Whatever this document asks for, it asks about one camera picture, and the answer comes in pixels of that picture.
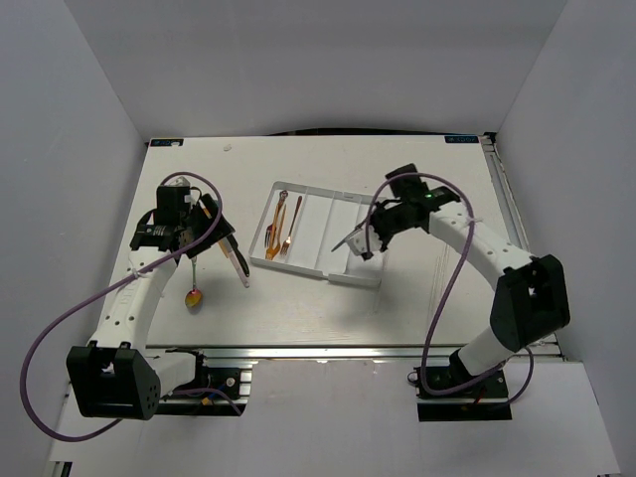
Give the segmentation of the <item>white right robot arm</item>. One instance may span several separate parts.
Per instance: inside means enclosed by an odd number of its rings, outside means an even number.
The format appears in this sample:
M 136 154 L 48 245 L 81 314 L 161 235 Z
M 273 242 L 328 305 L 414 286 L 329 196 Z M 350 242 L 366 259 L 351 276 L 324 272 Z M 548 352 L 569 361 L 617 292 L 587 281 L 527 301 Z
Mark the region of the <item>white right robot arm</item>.
M 369 217 L 372 251 L 391 239 L 421 229 L 460 254 L 494 291 L 489 325 L 449 358 L 448 381 L 459 395 L 481 389 L 485 374 L 521 349 L 570 322 L 564 271 L 553 255 L 538 257 L 518 248 L 477 221 L 465 202 L 446 187 L 404 195 L 392 206 L 376 204 Z

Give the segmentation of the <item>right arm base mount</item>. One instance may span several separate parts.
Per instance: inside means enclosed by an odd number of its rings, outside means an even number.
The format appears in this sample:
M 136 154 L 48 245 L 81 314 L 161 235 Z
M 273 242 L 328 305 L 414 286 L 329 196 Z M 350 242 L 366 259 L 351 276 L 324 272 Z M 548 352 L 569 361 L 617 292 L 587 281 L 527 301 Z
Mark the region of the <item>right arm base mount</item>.
M 406 376 L 415 388 L 419 422 L 508 421 L 513 418 L 509 389 L 501 369 L 471 387 L 452 394 L 434 395 L 423 385 L 426 379 L 432 391 L 459 387 L 451 376 L 451 366 L 414 367 Z

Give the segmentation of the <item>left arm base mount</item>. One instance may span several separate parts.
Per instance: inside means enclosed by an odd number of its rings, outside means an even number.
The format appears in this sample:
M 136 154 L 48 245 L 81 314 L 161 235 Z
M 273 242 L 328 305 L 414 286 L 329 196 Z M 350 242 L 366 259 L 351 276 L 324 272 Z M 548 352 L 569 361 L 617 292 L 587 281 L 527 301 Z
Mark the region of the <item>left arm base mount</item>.
M 234 361 L 207 357 L 202 351 L 172 348 L 147 358 L 160 380 L 156 414 L 181 416 L 239 416 L 248 392 Z

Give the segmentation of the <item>orange plastic fork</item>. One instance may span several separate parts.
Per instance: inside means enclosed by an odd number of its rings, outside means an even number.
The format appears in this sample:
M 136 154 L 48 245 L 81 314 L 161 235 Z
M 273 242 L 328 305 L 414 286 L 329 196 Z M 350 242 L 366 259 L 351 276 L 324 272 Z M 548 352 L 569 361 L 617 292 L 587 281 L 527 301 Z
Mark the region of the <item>orange plastic fork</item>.
M 271 225 L 271 228 L 269 230 L 267 249 L 265 250 L 265 259 L 266 260 L 272 260 L 273 259 L 273 248 L 274 248 L 273 241 L 274 241 L 274 238 L 275 238 L 276 227 L 277 227 L 277 223 L 278 223 L 278 216 L 279 216 L 281 208 L 282 208 L 282 206 L 280 204 L 276 205 L 276 209 L 275 209 L 275 212 L 274 212 L 272 225 Z
M 277 227 L 276 227 L 276 233 L 275 233 L 275 238 L 274 238 L 274 248 L 273 248 L 273 259 L 275 259 L 275 257 L 278 255 L 278 253 L 281 250 L 281 233 L 282 233 L 282 229 L 283 229 L 283 224 L 284 224 L 284 219 L 285 219 L 285 214 L 286 214 L 286 203 L 284 203 L 283 207 L 280 210 L 279 216 L 278 216 L 278 223 L 277 223 Z

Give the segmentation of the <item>rose gold metal fork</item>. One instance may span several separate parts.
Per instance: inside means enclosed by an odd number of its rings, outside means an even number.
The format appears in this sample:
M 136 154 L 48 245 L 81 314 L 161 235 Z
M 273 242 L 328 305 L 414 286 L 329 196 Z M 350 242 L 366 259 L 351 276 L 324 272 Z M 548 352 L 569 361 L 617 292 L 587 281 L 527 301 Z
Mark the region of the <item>rose gold metal fork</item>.
M 294 214 L 293 214 L 293 217 L 292 217 L 292 222 L 291 222 L 291 225 L 290 225 L 289 230 L 288 230 L 288 235 L 287 235 L 287 238 L 286 238 L 286 240 L 284 241 L 284 243 L 282 244 L 282 247 L 281 247 L 280 254 L 282 256 L 287 256 L 287 254 L 289 252 L 289 249 L 291 247 L 292 239 L 293 239 L 294 227 L 295 227 L 295 223 L 297 221 L 299 210 L 300 210 L 301 205 L 302 205 L 302 200 L 303 200 L 302 196 L 299 196 L 297 198 L 296 206 L 295 206 L 295 209 L 294 209 Z

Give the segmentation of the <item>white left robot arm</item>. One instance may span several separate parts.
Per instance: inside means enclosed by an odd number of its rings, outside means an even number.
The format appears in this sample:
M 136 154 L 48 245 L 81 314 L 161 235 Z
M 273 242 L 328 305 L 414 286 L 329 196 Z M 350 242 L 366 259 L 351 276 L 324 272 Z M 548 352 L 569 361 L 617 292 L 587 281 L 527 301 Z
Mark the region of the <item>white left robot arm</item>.
M 218 206 L 208 194 L 192 197 L 185 178 L 156 190 L 156 206 L 137 223 L 130 242 L 131 282 L 114 301 L 83 347 L 74 346 L 66 365 L 79 411 L 84 417 L 147 420 L 160 399 L 181 389 L 203 394 L 210 372 L 200 353 L 173 350 L 149 354 L 148 334 L 164 288 L 179 264 L 175 251 L 189 245 L 196 257 L 234 231 L 215 217 Z

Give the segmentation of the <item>black knife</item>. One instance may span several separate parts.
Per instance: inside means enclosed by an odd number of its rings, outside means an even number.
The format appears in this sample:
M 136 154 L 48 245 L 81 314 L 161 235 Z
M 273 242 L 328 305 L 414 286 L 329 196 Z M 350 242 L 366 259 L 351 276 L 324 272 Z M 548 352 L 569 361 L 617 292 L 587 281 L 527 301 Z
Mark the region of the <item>black knife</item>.
M 229 246 L 229 257 L 235 267 L 236 271 L 240 271 L 244 277 L 249 277 L 248 264 L 239 250 L 239 244 L 233 235 L 227 236 L 227 242 Z

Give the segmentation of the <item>teal plastic knife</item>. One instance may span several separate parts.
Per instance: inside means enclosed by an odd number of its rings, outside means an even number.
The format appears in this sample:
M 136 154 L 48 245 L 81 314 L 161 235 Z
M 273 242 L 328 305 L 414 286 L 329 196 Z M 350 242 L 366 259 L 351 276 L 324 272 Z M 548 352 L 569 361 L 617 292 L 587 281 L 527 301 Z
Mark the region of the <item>teal plastic knife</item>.
M 363 227 L 363 223 L 359 223 L 359 224 L 355 225 L 353 230 L 351 232 L 349 232 L 348 234 L 346 234 L 339 242 L 337 242 L 330 251 L 334 252 L 338 248 L 340 248 L 342 245 L 347 243 L 347 241 L 350 240 L 351 238 L 353 238 L 358 233 L 358 231 L 360 231 L 362 229 L 362 227 Z

